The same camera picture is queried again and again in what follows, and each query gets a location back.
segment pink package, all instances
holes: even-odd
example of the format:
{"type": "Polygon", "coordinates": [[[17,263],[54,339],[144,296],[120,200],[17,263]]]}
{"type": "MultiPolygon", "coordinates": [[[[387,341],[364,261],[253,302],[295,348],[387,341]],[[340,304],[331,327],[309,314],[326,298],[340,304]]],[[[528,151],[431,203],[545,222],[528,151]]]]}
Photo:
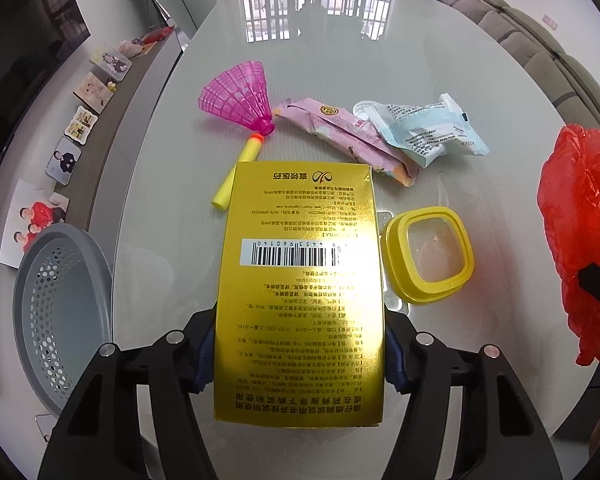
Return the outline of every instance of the pink package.
{"type": "Polygon", "coordinates": [[[385,143],[372,123],[357,118],[344,108],[305,99],[283,105],[276,115],[326,140],[357,162],[368,164],[374,171],[393,177],[403,186],[415,183],[418,165],[404,152],[385,143]]]}

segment black television screen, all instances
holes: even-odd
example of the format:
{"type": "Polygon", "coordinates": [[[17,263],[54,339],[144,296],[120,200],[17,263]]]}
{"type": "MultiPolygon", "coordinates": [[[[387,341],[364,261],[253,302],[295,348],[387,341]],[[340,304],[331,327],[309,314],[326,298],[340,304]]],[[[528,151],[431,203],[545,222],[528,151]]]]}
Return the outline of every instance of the black television screen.
{"type": "Polygon", "coordinates": [[[0,0],[0,162],[40,89],[88,37],[75,0],[0,0]]]}

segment pink shuttlecock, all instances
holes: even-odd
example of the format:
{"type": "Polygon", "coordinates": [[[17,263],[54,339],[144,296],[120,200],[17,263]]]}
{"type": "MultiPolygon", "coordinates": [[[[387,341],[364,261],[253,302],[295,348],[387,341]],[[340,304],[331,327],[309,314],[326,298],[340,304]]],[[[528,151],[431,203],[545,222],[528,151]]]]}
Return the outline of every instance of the pink shuttlecock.
{"type": "Polygon", "coordinates": [[[263,136],[275,128],[271,122],[267,80],[259,61],[240,63],[222,72],[202,89],[198,106],[263,136]]]}

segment silver screw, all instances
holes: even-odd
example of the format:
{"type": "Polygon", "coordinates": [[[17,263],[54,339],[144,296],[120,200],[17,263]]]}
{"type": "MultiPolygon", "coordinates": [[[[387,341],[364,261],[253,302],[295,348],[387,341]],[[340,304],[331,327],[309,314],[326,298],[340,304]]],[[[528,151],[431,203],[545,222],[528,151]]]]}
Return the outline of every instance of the silver screw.
{"type": "Polygon", "coordinates": [[[423,346],[429,346],[433,344],[433,336],[428,332],[420,332],[416,336],[416,341],[423,346]]]}
{"type": "Polygon", "coordinates": [[[180,330],[173,330],[167,334],[167,343],[177,345],[184,339],[184,334],[180,330]]]}
{"type": "Polygon", "coordinates": [[[487,345],[484,347],[484,354],[491,359],[495,359],[500,356],[500,349],[494,345],[487,345]]]}
{"type": "Polygon", "coordinates": [[[113,352],[115,351],[116,346],[113,343],[104,343],[104,345],[100,347],[100,350],[98,350],[102,357],[109,357],[110,355],[113,355],[113,352]]]}

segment sofa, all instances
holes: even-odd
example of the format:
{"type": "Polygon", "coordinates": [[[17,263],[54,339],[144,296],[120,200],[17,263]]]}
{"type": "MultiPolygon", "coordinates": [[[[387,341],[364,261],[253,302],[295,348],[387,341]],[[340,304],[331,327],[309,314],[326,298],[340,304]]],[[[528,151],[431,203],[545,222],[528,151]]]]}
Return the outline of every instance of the sofa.
{"type": "Polygon", "coordinates": [[[462,12],[525,69],[567,124],[600,128],[600,85],[553,35],[504,0],[439,0],[462,12]]]}

